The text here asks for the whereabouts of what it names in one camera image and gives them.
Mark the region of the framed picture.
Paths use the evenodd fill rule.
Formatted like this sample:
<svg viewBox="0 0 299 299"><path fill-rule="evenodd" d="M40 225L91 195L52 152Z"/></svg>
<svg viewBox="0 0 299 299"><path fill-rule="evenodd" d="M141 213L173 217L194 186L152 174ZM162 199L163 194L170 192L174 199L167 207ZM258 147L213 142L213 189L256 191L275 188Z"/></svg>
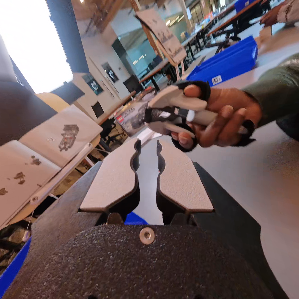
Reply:
<svg viewBox="0 0 299 299"><path fill-rule="evenodd" d="M107 74L107 76L109 77L109 79L115 83L119 80L118 76L116 75L116 73L113 71L113 69L111 68L110 64L108 62L104 63L101 65L102 68L104 69L105 73Z"/></svg>
<svg viewBox="0 0 299 299"><path fill-rule="evenodd" d="M98 84L96 79L91 74L85 74L82 76L86 84L91 88L95 95L99 95L103 92L102 87Z"/></svg>

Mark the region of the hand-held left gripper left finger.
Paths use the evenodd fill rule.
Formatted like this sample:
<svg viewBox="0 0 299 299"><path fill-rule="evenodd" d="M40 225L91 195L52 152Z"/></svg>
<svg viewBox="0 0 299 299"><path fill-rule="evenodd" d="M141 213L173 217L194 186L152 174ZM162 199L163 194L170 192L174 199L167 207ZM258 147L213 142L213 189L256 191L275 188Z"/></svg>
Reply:
<svg viewBox="0 0 299 299"><path fill-rule="evenodd" d="M84 212L107 212L137 190L137 170L141 140L130 139L111 152L102 162L80 210Z"/></svg>

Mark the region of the small blue bin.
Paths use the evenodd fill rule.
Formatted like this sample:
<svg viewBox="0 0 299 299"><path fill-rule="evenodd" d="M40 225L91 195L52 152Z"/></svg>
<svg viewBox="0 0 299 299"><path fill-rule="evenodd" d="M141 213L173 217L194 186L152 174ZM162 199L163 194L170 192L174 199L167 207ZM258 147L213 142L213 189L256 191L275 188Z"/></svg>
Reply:
<svg viewBox="0 0 299 299"><path fill-rule="evenodd" d="M257 55L257 43L248 36L196 66L186 79L208 82L213 87L252 70Z"/></svg>

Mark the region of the person's right forearm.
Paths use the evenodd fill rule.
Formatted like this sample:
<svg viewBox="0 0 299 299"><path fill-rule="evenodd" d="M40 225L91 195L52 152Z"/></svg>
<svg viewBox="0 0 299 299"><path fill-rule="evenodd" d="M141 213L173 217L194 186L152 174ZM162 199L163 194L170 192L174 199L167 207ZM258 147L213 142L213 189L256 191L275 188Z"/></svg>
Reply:
<svg viewBox="0 0 299 299"><path fill-rule="evenodd" d="M242 91L253 97L262 110L258 126L299 111L299 54L293 54Z"/></svg>

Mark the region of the standing sign board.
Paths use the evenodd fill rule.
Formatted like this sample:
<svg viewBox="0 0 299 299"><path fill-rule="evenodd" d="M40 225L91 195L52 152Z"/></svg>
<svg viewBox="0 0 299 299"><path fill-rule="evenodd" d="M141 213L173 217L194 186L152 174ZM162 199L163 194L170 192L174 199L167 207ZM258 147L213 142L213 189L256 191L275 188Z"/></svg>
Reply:
<svg viewBox="0 0 299 299"><path fill-rule="evenodd" d="M184 47L155 9L140 10L135 13L135 17L155 36L162 53L172 66L183 64L187 56Z"/></svg>

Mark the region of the large blue plastic bin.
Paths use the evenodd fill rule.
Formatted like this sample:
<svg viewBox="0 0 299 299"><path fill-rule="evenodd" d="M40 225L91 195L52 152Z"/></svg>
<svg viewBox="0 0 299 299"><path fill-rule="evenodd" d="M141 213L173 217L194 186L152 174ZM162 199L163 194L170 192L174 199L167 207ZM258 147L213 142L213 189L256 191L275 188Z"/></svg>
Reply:
<svg viewBox="0 0 299 299"><path fill-rule="evenodd" d="M131 212L127 215L124 222L125 225L147 225L148 223L135 214ZM12 284L13 280L16 278L24 261L28 255L32 237L29 237L28 241L24 244L20 252L16 255L10 265L6 268L3 274L0 276L0 298L2 298L7 291L7 289Z"/></svg>

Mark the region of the black office chair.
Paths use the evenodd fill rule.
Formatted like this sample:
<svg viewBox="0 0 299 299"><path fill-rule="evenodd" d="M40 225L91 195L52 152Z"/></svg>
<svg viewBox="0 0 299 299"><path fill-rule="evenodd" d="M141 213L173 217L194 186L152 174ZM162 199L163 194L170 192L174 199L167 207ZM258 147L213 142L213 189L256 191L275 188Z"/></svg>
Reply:
<svg viewBox="0 0 299 299"><path fill-rule="evenodd" d="M144 90L144 86L142 83L139 82L140 80L138 77L133 74L131 75L127 80L123 82L129 93L136 92L138 94L139 92L142 92Z"/></svg>

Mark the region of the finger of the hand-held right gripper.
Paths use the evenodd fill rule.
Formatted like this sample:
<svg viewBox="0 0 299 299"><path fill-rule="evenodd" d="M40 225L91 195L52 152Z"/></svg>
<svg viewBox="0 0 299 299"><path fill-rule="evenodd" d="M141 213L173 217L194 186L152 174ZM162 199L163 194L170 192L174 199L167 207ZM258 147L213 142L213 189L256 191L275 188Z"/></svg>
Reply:
<svg viewBox="0 0 299 299"><path fill-rule="evenodd" d="M175 133L186 133L188 134L191 138L195 138L195 134L192 131L189 131L185 128L182 128L176 124L173 124L171 122L160 122L160 121L156 121L156 122L150 122L150 123L146 123L146 126L148 128L150 128L152 131L156 132L156 133L160 133L162 135L169 135L172 132Z"/></svg>
<svg viewBox="0 0 299 299"><path fill-rule="evenodd" d="M177 86L169 86L155 95L149 102L149 107L154 109L177 107L197 112L205 110L207 102L196 97L187 97Z"/></svg>

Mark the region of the open instruction booklet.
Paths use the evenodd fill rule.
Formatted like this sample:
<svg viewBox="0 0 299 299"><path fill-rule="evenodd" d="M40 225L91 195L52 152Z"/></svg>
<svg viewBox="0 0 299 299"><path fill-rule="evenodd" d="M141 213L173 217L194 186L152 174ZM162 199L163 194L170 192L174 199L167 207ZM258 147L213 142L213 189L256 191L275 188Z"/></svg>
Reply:
<svg viewBox="0 0 299 299"><path fill-rule="evenodd" d="M29 198L45 186L102 127L72 105L1 146L1 229Z"/></svg>

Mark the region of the person's right hand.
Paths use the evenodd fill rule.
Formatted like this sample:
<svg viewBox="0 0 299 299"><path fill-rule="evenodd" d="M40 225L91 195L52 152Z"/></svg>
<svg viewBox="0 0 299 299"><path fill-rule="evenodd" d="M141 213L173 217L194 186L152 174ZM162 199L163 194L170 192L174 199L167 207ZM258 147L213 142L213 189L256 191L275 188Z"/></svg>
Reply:
<svg viewBox="0 0 299 299"><path fill-rule="evenodd" d="M207 110L217 113L215 120L207 127L196 123L188 124L195 132L197 143L203 148L238 144L241 140L238 131L243 122L251 120L256 128L262 118L259 103L236 88L211 88Z"/></svg>

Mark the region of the white book stand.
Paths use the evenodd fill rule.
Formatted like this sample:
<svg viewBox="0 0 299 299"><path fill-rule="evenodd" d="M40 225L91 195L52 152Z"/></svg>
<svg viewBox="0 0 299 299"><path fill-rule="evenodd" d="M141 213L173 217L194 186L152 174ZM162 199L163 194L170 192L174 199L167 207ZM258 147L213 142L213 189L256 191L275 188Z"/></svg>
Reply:
<svg viewBox="0 0 299 299"><path fill-rule="evenodd" d="M34 209L40 205L47 196L52 196L53 190L83 161L85 164L93 167L93 162L88 155L95 149L100 142L100 134L90 141L84 148L61 170L56 174L45 186L35 192L28 202L20 208L17 213L11 217L4 226L8 226L25 219Z"/></svg>

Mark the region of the toy car set box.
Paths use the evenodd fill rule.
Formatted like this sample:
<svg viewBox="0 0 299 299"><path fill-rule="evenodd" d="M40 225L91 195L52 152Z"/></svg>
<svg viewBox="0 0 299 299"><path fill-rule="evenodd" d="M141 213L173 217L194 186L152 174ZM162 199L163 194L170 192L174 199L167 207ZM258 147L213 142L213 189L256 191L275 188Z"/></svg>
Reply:
<svg viewBox="0 0 299 299"><path fill-rule="evenodd" d="M114 114L115 121L129 137L132 137L144 127L144 113L148 101L132 100Z"/></svg>

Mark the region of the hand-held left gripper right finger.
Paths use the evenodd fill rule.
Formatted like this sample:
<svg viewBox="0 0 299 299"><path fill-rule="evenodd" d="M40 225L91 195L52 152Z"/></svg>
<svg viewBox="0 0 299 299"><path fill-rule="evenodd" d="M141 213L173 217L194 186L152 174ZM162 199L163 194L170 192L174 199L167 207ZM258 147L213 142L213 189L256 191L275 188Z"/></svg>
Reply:
<svg viewBox="0 0 299 299"><path fill-rule="evenodd" d="M192 160L165 140L157 140L159 193L187 213L212 212L213 205Z"/></svg>

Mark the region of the black panel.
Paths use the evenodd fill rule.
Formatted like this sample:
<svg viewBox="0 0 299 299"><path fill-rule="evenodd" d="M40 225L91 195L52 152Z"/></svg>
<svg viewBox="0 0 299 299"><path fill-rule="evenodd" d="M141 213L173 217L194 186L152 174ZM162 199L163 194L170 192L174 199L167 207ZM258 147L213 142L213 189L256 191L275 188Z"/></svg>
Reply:
<svg viewBox="0 0 299 299"><path fill-rule="evenodd" d="M66 61L73 73L89 73L71 0L46 0Z"/></svg>
<svg viewBox="0 0 299 299"><path fill-rule="evenodd" d="M0 37L0 145L20 139L55 114L54 109L17 82L12 61Z"/></svg>

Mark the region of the wooden background desk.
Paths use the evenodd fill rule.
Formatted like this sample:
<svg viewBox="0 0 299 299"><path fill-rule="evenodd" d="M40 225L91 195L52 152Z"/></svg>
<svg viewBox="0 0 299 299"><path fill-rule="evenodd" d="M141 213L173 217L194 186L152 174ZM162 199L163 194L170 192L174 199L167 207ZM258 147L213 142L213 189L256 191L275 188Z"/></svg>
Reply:
<svg viewBox="0 0 299 299"><path fill-rule="evenodd" d="M260 18L271 9L269 0L237 1L234 4L236 13L212 28L207 36L218 37L229 32L237 34L246 30L254 23L252 20Z"/></svg>

